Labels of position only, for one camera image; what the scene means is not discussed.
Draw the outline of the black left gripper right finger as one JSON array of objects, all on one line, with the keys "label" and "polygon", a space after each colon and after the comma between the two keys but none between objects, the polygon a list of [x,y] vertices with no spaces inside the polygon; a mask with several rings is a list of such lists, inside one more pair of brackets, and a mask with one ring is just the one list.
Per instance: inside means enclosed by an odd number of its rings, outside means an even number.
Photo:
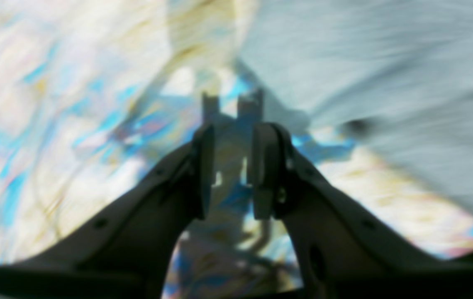
[{"label": "black left gripper right finger", "polygon": [[286,129],[252,134],[253,212],[280,221],[307,299],[473,299],[473,260],[440,260],[332,186]]}]

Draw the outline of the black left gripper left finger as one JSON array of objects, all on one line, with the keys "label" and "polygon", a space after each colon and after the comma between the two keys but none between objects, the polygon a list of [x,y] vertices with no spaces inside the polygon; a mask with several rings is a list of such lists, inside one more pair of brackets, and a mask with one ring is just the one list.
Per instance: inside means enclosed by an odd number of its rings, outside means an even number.
[{"label": "black left gripper left finger", "polygon": [[79,229],[24,261],[0,265],[11,299],[159,299],[182,231],[208,214],[214,127],[168,154]]}]

